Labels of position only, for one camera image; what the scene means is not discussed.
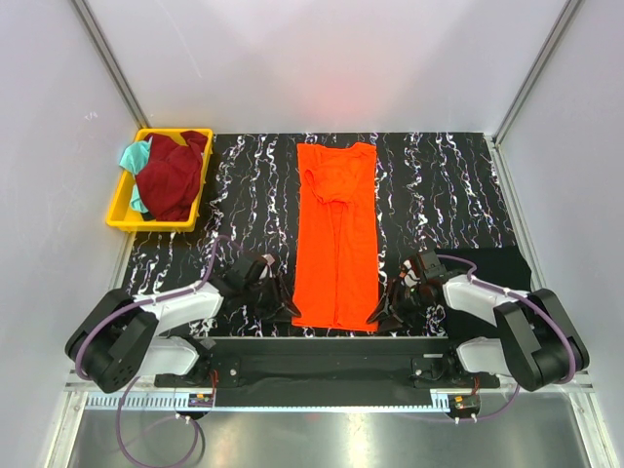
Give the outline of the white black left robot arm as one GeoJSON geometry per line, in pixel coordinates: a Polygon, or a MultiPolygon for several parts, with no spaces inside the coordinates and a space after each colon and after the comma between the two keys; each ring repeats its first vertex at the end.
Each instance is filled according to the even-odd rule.
{"type": "Polygon", "coordinates": [[[130,295],[107,292],[65,343],[81,377],[111,394],[140,376],[164,386],[214,382],[213,343],[173,331],[213,319],[222,308],[246,306],[260,319],[289,323],[300,317],[271,255],[242,253],[234,263],[182,288],[130,295]]]}

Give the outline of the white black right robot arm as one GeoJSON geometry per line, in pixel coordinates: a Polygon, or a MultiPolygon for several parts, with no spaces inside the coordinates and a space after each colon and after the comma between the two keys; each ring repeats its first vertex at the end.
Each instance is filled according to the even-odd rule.
{"type": "Polygon", "coordinates": [[[485,281],[467,258],[434,251],[409,257],[367,322],[379,332],[413,325],[434,308],[469,315],[469,336],[453,338],[442,368],[427,379],[488,373],[535,391],[566,384],[589,367],[589,351],[558,296],[485,281]]]}

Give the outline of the orange t shirt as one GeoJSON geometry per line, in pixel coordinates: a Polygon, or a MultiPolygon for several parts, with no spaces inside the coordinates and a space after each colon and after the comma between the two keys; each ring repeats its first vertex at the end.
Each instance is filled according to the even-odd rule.
{"type": "Polygon", "coordinates": [[[300,143],[293,303],[297,327],[375,332],[379,301],[376,148],[300,143]]]}

